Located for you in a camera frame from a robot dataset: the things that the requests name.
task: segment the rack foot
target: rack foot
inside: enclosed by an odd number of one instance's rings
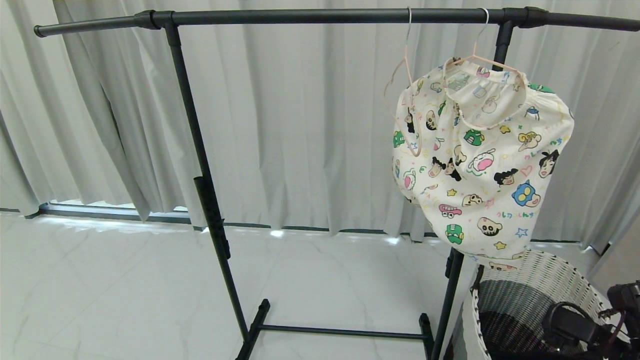
[[[422,339],[422,343],[424,344],[424,354],[426,355],[427,360],[431,360],[431,353],[433,353],[433,345],[435,342],[433,340],[433,333],[431,332],[429,316],[422,313],[418,322],[420,323],[420,330],[424,336],[424,339]]]
[[[262,303],[258,307],[258,313],[253,319],[251,328],[249,328],[249,336],[242,344],[242,348],[240,348],[240,353],[236,360],[249,360],[251,352],[253,351],[253,346],[255,345],[256,340],[258,340],[258,335],[260,335],[260,327],[264,324],[264,319],[267,317],[267,313],[270,308],[271,304],[269,304],[269,300],[262,299]]]

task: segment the laundry basket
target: laundry basket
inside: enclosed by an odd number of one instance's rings
[[[542,341],[542,319],[558,302],[573,302],[595,321],[602,298],[569,262],[546,252],[527,250],[517,270],[485,268],[478,290],[463,304],[467,359],[490,360],[490,352],[556,352]],[[562,354],[583,352],[580,345]]]

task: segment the white marble floor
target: white marble floor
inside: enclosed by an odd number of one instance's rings
[[[241,346],[208,232],[188,225],[0,215],[2,360],[235,359]],[[435,333],[446,244],[228,227],[247,322]],[[579,267],[592,252],[541,244]],[[465,262],[459,309],[472,277]],[[265,332],[252,359],[424,359],[419,341]]]

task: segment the beige wall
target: beige wall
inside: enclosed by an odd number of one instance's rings
[[[604,295],[613,285],[640,279],[640,217],[631,225],[625,237],[604,254],[589,278]]]

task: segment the clothes hanger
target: clothes hanger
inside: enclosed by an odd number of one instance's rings
[[[478,33],[478,36],[476,37],[476,42],[474,43],[474,52],[473,52],[473,54],[471,54],[471,56],[467,56],[466,58],[462,58],[462,59],[456,60],[456,61],[450,63],[449,65],[455,65],[455,64],[459,64],[459,63],[462,63],[464,61],[467,61],[467,60],[477,59],[477,60],[484,61],[486,63],[490,63],[492,65],[496,65],[498,67],[502,67],[503,69],[507,69],[507,70],[511,70],[513,72],[519,73],[519,71],[517,71],[513,67],[510,67],[510,66],[507,66],[505,64],[502,64],[502,63],[499,63],[499,62],[496,62],[496,61],[493,61],[493,60],[489,60],[489,59],[486,59],[486,58],[483,58],[481,56],[476,55],[476,48],[477,48],[477,45],[478,45],[478,40],[480,39],[480,35],[482,35],[482,32],[484,31],[484,29],[486,29],[487,25],[489,25],[489,10],[487,10],[485,8],[481,8],[481,9],[484,10],[484,12],[486,12],[486,22],[484,23],[484,27],[482,28],[482,30],[480,30],[480,32]]]
[[[391,74],[391,80],[389,80],[389,82],[385,86],[385,91],[383,93],[383,98],[384,98],[385,106],[387,107],[387,110],[389,111],[391,116],[394,118],[394,121],[396,122],[396,124],[398,125],[398,128],[400,129],[400,132],[402,133],[402,136],[404,138],[404,143],[407,145],[407,147],[409,148],[409,151],[411,151],[413,156],[415,156],[417,158],[418,156],[420,156],[420,153],[422,152],[422,130],[420,129],[420,124],[419,124],[419,120],[420,119],[416,119],[414,117],[414,114],[411,113],[411,111],[413,109],[413,89],[411,89],[411,86],[413,85],[413,78],[411,76],[411,70],[409,69],[409,60],[407,60],[407,54],[408,54],[408,48],[409,48],[409,34],[411,33],[412,13],[411,13],[411,7],[410,6],[407,6],[407,9],[409,10],[409,28],[406,30],[406,39],[405,39],[405,43],[404,43],[404,58],[396,66],[396,69],[394,70],[393,74]],[[410,101],[409,101],[409,104],[407,104],[407,116],[405,116],[404,119],[402,119],[402,120],[404,120],[406,123],[411,122],[413,124],[413,128],[417,129],[417,130],[415,130],[415,133],[416,133],[416,136],[417,136],[416,141],[418,143],[417,152],[413,151],[413,147],[411,146],[411,142],[409,141],[409,139],[407,139],[406,135],[404,134],[404,131],[402,131],[402,127],[404,125],[402,124],[401,119],[398,118],[396,116],[396,114],[394,114],[393,111],[391,111],[391,108],[389,107],[389,104],[387,103],[387,89],[389,88],[389,85],[391,85],[394,82],[394,77],[396,76],[396,72],[398,71],[398,69],[400,69],[400,66],[402,66],[403,63],[406,65],[406,74],[409,77],[409,88],[410,88],[409,98],[410,98]]]

